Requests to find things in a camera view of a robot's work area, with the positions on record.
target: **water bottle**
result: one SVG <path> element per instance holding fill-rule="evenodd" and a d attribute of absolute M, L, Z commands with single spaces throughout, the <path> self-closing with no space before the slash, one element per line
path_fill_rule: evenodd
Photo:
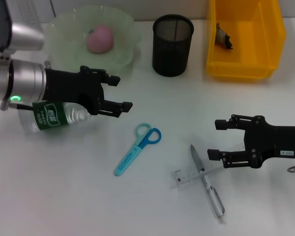
<path fill-rule="evenodd" d="M 25 133 L 82 122 L 92 117 L 81 105 L 62 102 L 33 103 L 33 111 L 18 110 Z"/>

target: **green led light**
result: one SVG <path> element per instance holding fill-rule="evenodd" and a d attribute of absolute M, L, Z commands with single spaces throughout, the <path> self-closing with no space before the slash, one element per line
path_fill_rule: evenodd
<path fill-rule="evenodd" d="M 12 102 L 15 102 L 15 101 L 21 101 L 21 97 L 19 97 L 19 96 L 12 96 L 12 97 L 10 98 L 10 100 L 11 100 Z"/>

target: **black mesh pen holder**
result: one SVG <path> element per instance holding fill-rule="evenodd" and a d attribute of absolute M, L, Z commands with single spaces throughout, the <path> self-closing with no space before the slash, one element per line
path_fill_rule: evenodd
<path fill-rule="evenodd" d="M 180 15 L 165 15 L 153 25 L 153 68 L 166 77 L 182 74 L 187 67 L 191 38 L 191 21 Z"/>

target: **green bottle label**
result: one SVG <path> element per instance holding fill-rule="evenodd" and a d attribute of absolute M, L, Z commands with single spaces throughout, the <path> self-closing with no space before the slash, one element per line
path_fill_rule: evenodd
<path fill-rule="evenodd" d="M 40 130 L 68 124 L 62 102 L 45 101 L 33 103 L 33 111 Z"/>

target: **translucent green bowl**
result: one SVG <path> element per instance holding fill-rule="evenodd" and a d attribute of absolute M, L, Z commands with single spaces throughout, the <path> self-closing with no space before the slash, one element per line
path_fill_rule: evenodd
<path fill-rule="evenodd" d="M 89 31 L 98 24 L 114 32 L 113 49 L 94 54 L 86 46 Z M 45 51 L 53 69 L 77 72 L 81 65 L 116 73 L 133 60 L 133 49 L 141 40 L 133 18 L 114 7 L 87 5 L 57 16 L 45 31 Z"/>

